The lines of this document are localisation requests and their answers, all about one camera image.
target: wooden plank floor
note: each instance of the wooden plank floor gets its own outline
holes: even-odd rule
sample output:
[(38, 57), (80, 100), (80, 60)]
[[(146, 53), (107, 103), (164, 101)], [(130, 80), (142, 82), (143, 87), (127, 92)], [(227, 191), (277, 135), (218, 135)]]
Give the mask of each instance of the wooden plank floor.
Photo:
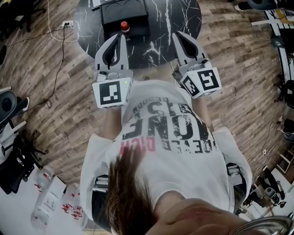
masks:
[[(57, 29), (63, 20), (72, 19), (77, 3), (78, 0), (50, 0), (51, 29)], [(293, 116), (285, 104), (274, 103), (277, 91), (273, 83), (278, 82), (281, 68), (278, 52), (271, 45), (271, 29), (268, 25), (251, 26), (251, 21), (264, 19), (260, 12), (239, 13), (232, 3), (210, 0), (201, 0), (199, 4), (203, 22), (198, 40), (218, 67), (223, 86), (220, 93), (208, 98), (213, 124), (231, 130), (255, 172), (263, 162), (262, 147), (270, 123), (282, 114)], [(48, 32), (47, 13), (33, 17), (31, 28), (30, 34), (22, 29), (14, 42)], [(16, 32), (5, 44), (10, 45), (15, 35)], [(62, 59), (61, 46), (48, 34), (12, 46), (0, 71), (1, 87), (12, 86), (16, 95), (30, 96), (31, 107), (47, 98)], [(50, 98), (52, 108), (37, 106), (14, 118), (14, 122), (25, 119), (30, 134), (38, 130), (35, 145), (49, 151), (41, 156), (42, 164), (49, 164), (65, 183), (72, 183), (79, 182), (88, 139), (92, 133), (100, 133), (105, 111), (97, 109), (92, 92), (94, 59), (77, 42), (65, 43), (64, 53), (56, 92)], [(148, 75), (151, 79), (159, 77), (173, 82), (168, 74), (171, 74), (169, 64), (135, 71), (138, 80)], [(277, 161), (277, 153), (283, 152), (287, 145), (272, 124), (264, 147), (270, 167)]]

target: black marble table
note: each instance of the black marble table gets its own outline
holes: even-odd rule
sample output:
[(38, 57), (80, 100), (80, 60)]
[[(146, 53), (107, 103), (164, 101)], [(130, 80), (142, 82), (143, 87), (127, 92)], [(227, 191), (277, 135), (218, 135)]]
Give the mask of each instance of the black marble table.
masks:
[[(171, 34), (180, 30), (197, 38), (201, 11), (197, 0), (146, 0), (150, 35), (127, 41), (130, 68), (148, 68), (175, 59)], [(74, 31), (83, 50), (95, 58), (104, 43), (100, 9), (92, 11), (92, 0), (80, 0), (73, 18)]]

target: brown hair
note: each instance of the brown hair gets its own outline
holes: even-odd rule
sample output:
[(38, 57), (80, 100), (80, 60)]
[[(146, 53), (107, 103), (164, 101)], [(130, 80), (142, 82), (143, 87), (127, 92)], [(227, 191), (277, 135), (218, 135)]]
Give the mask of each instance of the brown hair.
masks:
[(125, 148), (109, 167), (106, 216), (119, 235), (143, 235), (157, 222), (147, 182), (135, 179), (142, 156), (139, 148)]

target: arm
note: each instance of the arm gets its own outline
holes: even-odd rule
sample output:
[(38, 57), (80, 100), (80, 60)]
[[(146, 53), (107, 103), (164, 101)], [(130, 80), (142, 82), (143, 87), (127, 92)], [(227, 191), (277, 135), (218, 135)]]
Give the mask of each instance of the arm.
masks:
[(121, 131), (121, 108), (110, 108), (106, 111), (101, 137), (114, 140)]
[(206, 101), (203, 97), (192, 99), (193, 111), (206, 123), (211, 132), (214, 131), (212, 122), (208, 114)]

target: wall outlet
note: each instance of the wall outlet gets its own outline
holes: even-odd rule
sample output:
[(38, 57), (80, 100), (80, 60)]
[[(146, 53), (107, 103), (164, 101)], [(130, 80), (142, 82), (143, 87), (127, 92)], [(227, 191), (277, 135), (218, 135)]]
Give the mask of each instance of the wall outlet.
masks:
[(65, 25), (66, 23), (69, 23), (69, 26), (71, 26), (71, 27), (74, 26), (74, 21), (73, 21), (73, 20), (66, 20), (66, 21), (63, 21), (63, 22), (62, 22), (62, 27), (64, 27), (64, 25)]

